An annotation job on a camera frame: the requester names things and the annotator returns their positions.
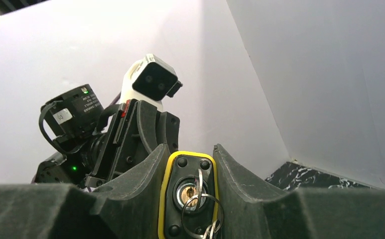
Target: camera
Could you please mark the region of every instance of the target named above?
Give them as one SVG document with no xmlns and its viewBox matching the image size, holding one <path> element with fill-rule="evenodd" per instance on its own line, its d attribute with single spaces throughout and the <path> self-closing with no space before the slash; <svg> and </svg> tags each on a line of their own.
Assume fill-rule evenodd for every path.
<svg viewBox="0 0 385 239">
<path fill-rule="evenodd" d="M 181 87 L 172 67 L 147 54 L 125 74 L 119 104 L 104 108 L 88 84 L 47 101 L 38 123 L 57 152 L 40 163 L 33 183 L 94 188 L 141 163 L 161 143 L 177 151 L 180 120 L 163 112 L 161 100 Z"/>
</svg>

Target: marble pattern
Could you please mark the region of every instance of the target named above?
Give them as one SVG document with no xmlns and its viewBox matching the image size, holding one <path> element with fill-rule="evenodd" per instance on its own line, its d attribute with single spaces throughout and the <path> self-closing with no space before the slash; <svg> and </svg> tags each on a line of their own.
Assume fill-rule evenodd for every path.
<svg viewBox="0 0 385 239">
<path fill-rule="evenodd" d="M 345 178 L 287 162 L 265 179 L 266 182 L 285 191 L 300 187 L 316 188 L 368 188 Z"/>
</svg>

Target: yellow border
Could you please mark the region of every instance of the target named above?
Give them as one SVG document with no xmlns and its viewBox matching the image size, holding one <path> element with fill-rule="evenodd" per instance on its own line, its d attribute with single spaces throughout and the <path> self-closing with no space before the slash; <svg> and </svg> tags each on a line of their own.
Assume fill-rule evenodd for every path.
<svg viewBox="0 0 385 239">
<path fill-rule="evenodd" d="M 196 152 L 188 152 L 188 151 L 178 151 L 174 152 L 167 161 L 166 170 L 164 172 L 163 182 L 161 183 L 160 190 L 160 206 L 158 210 L 158 238 L 164 239 L 164 202 L 166 198 L 166 189 L 167 184 L 169 183 L 170 173 L 173 167 L 173 161 L 180 155 L 190 155 L 196 157 L 207 158 L 213 163 L 213 171 L 214 171 L 214 190 L 216 192 L 216 198 L 219 199 L 219 189 L 217 185 L 217 167 L 214 159 L 208 154 L 204 153 L 196 153 Z M 213 221 L 217 219 L 217 210 L 219 205 L 217 203 L 214 204 L 214 213 L 213 213 Z"/>
</svg>

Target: gray wall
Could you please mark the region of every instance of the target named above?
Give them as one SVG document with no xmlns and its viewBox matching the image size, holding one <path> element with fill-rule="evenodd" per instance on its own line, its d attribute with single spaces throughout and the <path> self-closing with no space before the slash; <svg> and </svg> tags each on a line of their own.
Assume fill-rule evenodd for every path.
<svg viewBox="0 0 385 239">
<path fill-rule="evenodd" d="M 50 98 L 89 83 L 103 104 L 154 53 L 184 87 L 164 100 L 182 150 L 221 143 L 260 177 L 288 159 L 224 0 L 53 0 L 0 18 L 0 183 L 26 183 L 53 153 L 38 129 Z"/>
<path fill-rule="evenodd" d="M 228 4 L 290 156 L 385 188 L 385 1 Z"/>
</svg>

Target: white label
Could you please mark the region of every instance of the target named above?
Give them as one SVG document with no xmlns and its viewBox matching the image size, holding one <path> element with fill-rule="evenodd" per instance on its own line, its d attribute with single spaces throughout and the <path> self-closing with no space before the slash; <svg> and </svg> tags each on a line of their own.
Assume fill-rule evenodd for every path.
<svg viewBox="0 0 385 239">
<path fill-rule="evenodd" d="M 54 119 L 58 124 L 63 124 L 64 122 L 72 119 L 72 114 L 68 109 L 63 109 L 53 115 Z"/>
</svg>

